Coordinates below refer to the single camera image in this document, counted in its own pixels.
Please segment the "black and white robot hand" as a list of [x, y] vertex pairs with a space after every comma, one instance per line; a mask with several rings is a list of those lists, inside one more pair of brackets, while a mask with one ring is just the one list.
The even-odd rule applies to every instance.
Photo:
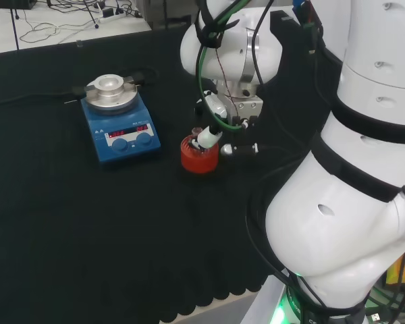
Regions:
[[210, 90], [205, 90], [203, 94], [204, 97], [196, 102], [196, 112], [209, 112], [214, 122], [187, 140], [191, 148], [202, 153], [214, 148], [224, 133], [240, 133], [253, 127], [263, 108], [263, 100], [258, 96], [233, 97]]

